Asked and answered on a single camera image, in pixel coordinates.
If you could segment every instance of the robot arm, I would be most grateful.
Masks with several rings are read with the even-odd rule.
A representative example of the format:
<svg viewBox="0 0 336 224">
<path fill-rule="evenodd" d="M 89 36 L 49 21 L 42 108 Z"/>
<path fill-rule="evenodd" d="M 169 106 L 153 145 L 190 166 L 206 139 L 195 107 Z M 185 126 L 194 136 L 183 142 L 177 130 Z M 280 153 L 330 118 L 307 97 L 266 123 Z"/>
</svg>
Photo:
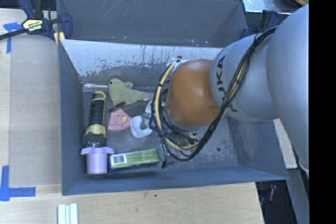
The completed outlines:
<svg viewBox="0 0 336 224">
<path fill-rule="evenodd" d="M 306 5 L 276 29 L 225 47 L 214 61 L 181 64 L 161 113 L 177 130 L 210 124 L 202 143 L 224 114 L 241 121 L 280 118 L 309 174 L 308 13 Z"/>
</svg>

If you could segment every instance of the black wire bundle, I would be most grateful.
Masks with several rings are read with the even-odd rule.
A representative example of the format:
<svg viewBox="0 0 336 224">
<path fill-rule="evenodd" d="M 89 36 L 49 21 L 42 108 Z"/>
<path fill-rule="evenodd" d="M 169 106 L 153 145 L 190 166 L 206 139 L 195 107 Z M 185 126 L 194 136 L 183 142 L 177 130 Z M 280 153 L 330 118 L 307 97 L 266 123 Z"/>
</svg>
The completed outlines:
<svg viewBox="0 0 336 224">
<path fill-rule="evenodd" d="M 213 135 L 214 131 L 216 130 L 220 120 L 222 119 L 223 115 L 225 114 L 226 109 L 228 108 L 229 104 L 231 103 L 231 101 L 233 100 L 233 98 L 236 96 L 239 88 L 242 86 L 244 78 L 246 76 L 247 73 L 247 69 L 249 66 L 249 62 L 251 59 L 252 54 L 255 52 L 255 49 L 257 48 L 257 46 L 269 35 L 273 34 L 275 31 L 276 27 L 267 29 L 259 34 L 256 34 L 254 36 L 254 40 L 253 43 L 251 44 L 251 46 L 247 49 L 247 51 L 245 52 L 244 56 L 242 57 L 238 68 L 233 76 L 233 78 L 231 79 L 230 85 L 228 87 L 227 93 L 224 96 L 222 105 L 220 106 L 221 109 L 219 111 L 218 116 L 213 120 L 213 122 L 209 125 L 209 127 L 207 128 L 206 132 L 204 133 L 203 137 L 200 140 L 196 140 L 190 137 L 187 137 L 186 135 L 184 135 L 180 130 L 178 130 L 174 125 L 170 124 L 169 121 L 167 121 L 164 118 L 163 115 L 163 111 L 162 111 L 162 106 L 161 106 L 161 97 L 163 94 L 166 94 L 167 89 L 165 89 L 159 96 L 159 100 L 156 100 L 156 93 L 157 90 L 159 89 L 159 87 L 163 87 L 163 85 L 159 84 L 158 87 L 156 88 L 153 100 L 152 100 L 152 104 L 154 104 L 156 101 L 159 102 L 159 114 L 160 114 L 160 121 L 161 121 L 161 129 L 158 128 L 158 122 L 155 118 L 155 110 L 152 106 L 152 116 L 150 119 L 150 126 L 153 130 L 157 131 L 159 133 L 160 139 L 161 139 L 161 144 L 164 148 L 164 150 L 166 150 L 172 157 L 174 157 L 176 160 L 178 161 L 189 161 L 192 158 L 194 158 L 204 147 L 204 145 L 208 142 L 208 140 L 211 138 L 211 136 Z M 160 80 L 162 80 L 164 74 L 166 73 L 166 71 L 168 70 L 170 66 L 168 66 L 165 71 L 162 73 L 162 75 L 160 76 Z M 172 134 L 167 134 L 165 132 L 165 128 L 164 126 L 168 129 L 170 129 L 173 133 Z M 172 136 L 177 136 L 180 138 L 184 138 L 187 140 L 190 140 L 192 143 L 197 143 L 198 145 L 197 147 L 195 147 L 195 150 L 192 151 L 191 154 L 185 154 L 183 151 L 179 151 L 179 153 L 181 153 L 184 157 L 179 157 L 177 156 L 175 153 L 172 152 L 170 146 L 168 145 L 167 140 L 169 140 L 172 143 L 176 143 L 175 140 L 172 138 Z"/>
</svg>

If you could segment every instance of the yellow cable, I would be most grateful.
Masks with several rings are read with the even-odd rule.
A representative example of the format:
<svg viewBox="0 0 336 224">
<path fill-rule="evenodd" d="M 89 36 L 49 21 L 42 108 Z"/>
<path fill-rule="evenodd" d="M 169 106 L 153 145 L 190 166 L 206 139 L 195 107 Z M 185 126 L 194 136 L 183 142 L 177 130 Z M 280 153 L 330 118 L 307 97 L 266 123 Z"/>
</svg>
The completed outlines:
<svg viewBox="0 0 336 224">
<path fill-rule="evenodd" d="M 160 93 L 161 93 L 162 85 L 164 84 L 164 81 L 166 80 L 166 78 L 168 77 L 168 75 L 170 74 L 170 72 L 172 71 L 172 69 L 174 68 L 174 66 L 175 66 L 175 64 L 178 60 L 179 59 L 175 59 L 172 62 L 172 64 L 168 67 L 167 71 L 163 75 L 163 77 L 160 80 L 159 85 L 157 87 L 158 89 L 157 89 L 156 95 L 155 95 L 155 118 L 156 118 L 156 122 L 158 124 L 157 126 L 159 127 L 160 130 L 162 130 L 162 125 L 161 125 L 160 113 L 159 113 L 159 100 L 160 100 Z M 191 150 L 198 145 L 198 142 L 197 142 L 197 143 L 195 143 L 194 145 L 191 145 L 191 146 L 180 147 L 180 146 L 177 146 L 176 144 L 174 144 L 173 142 L 171 142 L 167 138 L 166 138 L 166 141 L 167 141 L 168 144 L 170 144 L 172 147 L 174 147 L 177 150 Z"/>
</svg>

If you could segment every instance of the clamp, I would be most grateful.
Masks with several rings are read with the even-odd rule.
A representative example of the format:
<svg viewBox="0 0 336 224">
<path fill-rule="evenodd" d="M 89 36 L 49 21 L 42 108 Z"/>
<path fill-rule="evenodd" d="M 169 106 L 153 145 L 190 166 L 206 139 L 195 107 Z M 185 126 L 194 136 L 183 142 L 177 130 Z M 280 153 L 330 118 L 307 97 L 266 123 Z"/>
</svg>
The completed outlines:
<svg viewBox="0 0 336 224">
<path fill-rule="evenodd" d="M 48 37 L 54 41 L 58 41 L 58 33 L 53 30 L 54 24 L 63 24 L 63 31 L 60 32 L 62 36 L 69 39 L 72 33 L 72 22 L 69 13 L 60 14 L 60 18 L 51 19 L 49 11 L 49 19 L 44 18 L 41 10 L 42 0 L 18 0 L 20 9 L 27 15 L 27 19 L 21 23 L 22 29 L 12 31 L 0 35 L 0 40 L 14 37 L 23 33 L 29 35 L 41 35 Z"/>
</svg>

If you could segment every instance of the white cup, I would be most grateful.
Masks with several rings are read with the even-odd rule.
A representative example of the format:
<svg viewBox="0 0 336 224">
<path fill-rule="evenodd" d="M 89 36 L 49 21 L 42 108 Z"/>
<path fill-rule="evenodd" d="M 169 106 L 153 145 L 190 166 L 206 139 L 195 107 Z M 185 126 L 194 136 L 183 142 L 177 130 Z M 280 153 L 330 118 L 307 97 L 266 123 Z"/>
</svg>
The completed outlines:
<svg viewBox="0 0 336 224">
<path fill-rule="evenodd" d="M 142 122 L 141 116 L 135 116 L 131 120 L 131 134 L 136 138 L 145 137 L 147 135 L 150 135 L 152 132 L 152 129 L 149 128 L 149 120 L 145 120 L 146 128 L 143 130 L 140 128 L 141 122 Z"/>
</svg>

